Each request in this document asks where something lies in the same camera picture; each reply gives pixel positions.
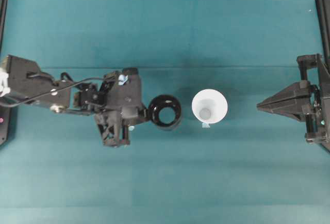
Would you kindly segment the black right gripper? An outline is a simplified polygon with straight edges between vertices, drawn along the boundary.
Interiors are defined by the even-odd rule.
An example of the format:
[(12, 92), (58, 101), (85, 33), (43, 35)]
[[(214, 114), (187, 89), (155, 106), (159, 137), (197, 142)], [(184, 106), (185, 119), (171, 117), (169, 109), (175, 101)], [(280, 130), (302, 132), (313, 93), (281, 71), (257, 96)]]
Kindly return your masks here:
[[(329, 67), (322, 55), (303, 55), (297, 58), (301, 81), (295, 82), (275, 95), (257, 104), (259, 111), (276, 114), (306, 123), (305, 139), (307, 143), (329, 145)], [(308, 70), (317, 71), (318, 82), (308, 80)], [(302, 113), (290, 113), (266, 107), (270, 104), (307, 97)]]

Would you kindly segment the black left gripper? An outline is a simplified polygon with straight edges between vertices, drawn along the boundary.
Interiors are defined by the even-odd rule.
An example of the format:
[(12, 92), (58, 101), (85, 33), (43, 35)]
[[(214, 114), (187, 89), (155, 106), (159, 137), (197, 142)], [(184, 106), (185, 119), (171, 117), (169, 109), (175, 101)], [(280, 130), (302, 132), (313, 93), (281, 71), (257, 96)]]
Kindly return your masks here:
[(81, 83), (74, 94), (73, 106), (94, 116), (103, 145), (130, 144), (129, 127), (150, 120), (143, 108), (141, 78), (137, 68), (125, 68), (103, 76), (100, 87)]

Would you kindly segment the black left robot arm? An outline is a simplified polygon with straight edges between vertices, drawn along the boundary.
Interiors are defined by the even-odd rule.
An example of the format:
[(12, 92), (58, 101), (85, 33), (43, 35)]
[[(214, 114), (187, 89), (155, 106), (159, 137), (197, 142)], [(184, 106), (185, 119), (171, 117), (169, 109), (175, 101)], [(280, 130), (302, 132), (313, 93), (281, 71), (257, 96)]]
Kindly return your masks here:
[(141, 92), (136, 68), (74, 81), (66, 72), (56, 80), (32, 60), (7, 55), (1, 62), (2, 107), (27, 104), (57, 114), (93, 116), (109, 147), (129, 145), (129, 127), (149, 121)]

